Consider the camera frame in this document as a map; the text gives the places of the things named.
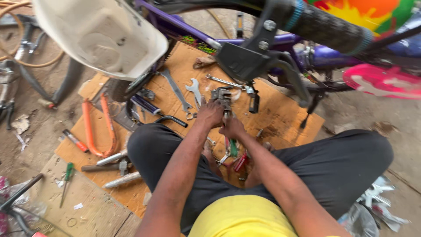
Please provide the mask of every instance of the hand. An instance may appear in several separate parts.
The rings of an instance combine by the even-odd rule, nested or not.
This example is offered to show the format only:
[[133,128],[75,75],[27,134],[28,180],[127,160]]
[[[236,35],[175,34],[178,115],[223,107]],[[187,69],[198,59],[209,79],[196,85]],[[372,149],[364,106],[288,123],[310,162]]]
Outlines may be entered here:
[[225,107],[219,101],[214,102],[210,99],[206,103],[205,97],[202,96],[200,109],[197,113],[196,122],[209,125],[210,128],[217,128],[222,126],[222,116],[224,115]]
[[219,130],[219,133],[225,135],[227,138],[234,138],[240,140],[240,137],[247,134],[244,130],[243,123],[237,118],[223,118],[225,127]]

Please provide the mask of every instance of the dirt floor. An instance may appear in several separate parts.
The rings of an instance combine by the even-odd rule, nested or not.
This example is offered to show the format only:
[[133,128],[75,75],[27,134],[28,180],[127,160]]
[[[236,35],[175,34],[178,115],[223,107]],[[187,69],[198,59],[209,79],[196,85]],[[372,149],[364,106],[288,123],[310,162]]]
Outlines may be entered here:
[[[236,12],[230,10],[215,10],[228,30],[234,33]],[[185,21],[215,38],[226,38],[211,15],[205,11],[182,14]],[[253,18],[246,16],[246,36],[250,35]],[[5,40],[9,32],[12,37],[6,41],[12,49],[19,42],[16,29],[1,29],[0,38]],[[59,53],[57,45],[49,38],[43,40],[38,55],[31,63],[44,63]],[[34,76],[45,90],[52,94],[59,87],[67,71],[69,58],[65,56],[58,64],[32,69]],[[53,155],[59,144],[62,130],[70,129],[82,115],[82,98],[77,94],[83,82],[90,79],[95,72],[84,69],[79,82],[75,83],[73,92],[58,106],[58,110],[48,110],[37,103],[41,96],[35,92],[26,81],[20,82],[16,97],[14,117],[21,114],[30,115],[30,127],[22,135],[31,137],[28,147],[21,153],[21,144],[11,131],[6,131],[4,120],[0,123],[0,175],[8,176],[12,183],[19,183],[37,174]],[[419,236],[421,233],[421,160],[419,159],[421,141],[421,124],[419,117],[421,102],[415,100],[397,100],[374,97],[361,92],[346,92],[331,94],[317,108],[316,113],[322,116],[325,126],[331,130],[335,126],[347,124],[355,128],[369,128],[376,121],[389,121],[398,128],[398,132],[390,135],[395,159],[390,172],[385,175],[399,188],[384,194],[392,202],[390,211],[410,220],[412,223],[403,225],[399,233],[394,233],[382,224],[381,236]],[[318,139],[328,137],[320,131]]]

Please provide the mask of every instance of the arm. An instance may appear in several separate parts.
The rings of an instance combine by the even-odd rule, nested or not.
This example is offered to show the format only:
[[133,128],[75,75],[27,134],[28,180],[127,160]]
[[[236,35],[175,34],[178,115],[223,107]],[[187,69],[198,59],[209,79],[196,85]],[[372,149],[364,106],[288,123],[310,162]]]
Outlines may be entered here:
[[262,183],[278,201],[300,237],[350,237],[317,202],[299,176],[247,134],[238,119],[226,120],[220,133],[245,146],[255,163],[253,172],[260,175]]
[[200,153],[210,129],[220,126],[224,112],[218,103],[206,104],[202,99],[201,104],[196,122],[158,181],[136,237],[180,236],[181,214],[195,180]]

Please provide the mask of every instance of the green screwdriver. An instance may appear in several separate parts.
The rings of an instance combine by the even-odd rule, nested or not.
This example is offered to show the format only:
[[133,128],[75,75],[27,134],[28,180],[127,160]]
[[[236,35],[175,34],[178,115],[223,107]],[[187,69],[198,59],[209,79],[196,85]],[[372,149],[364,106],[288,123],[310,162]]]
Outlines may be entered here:
[[73,170],[73,163],[69,162],[66,168],[66,176],[64,177],[64,189],[63,189],[63,195],[61,196],[60,208],[63,205],[64,193],[66,192],[66,185],[67,185],[67,182],[70,180],[70,175],[72,173],[72,170]]

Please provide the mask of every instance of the orange frame part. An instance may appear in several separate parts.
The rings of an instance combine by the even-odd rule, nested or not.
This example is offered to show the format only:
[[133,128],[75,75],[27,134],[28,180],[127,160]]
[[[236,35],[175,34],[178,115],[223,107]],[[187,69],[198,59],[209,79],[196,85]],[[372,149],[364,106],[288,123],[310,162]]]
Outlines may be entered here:
[[105,122],[107,123],[109,136],[111,137],[111,147],[106,152],[100,152],[96,149],[95,144],[93,143],[93,135],[92,135],[92,126],[91,126],[91,118],[89,116],[89,112],[91,110],[91,103],[89,102],[88,98],[82,103],[82,112],[83,112],[83,121],[85,123],[85,134],[86,134],[86,141],[89,148],[89,151],[92,154],[100,157],[109,157],[112,155],[117,147],[117,137],[115,135],[114,126],[112,125],[112,119],[109,114],[108,104],[107,104],[107,97],[104,93],[101,94],[101,107],[102,111],[105,115]]

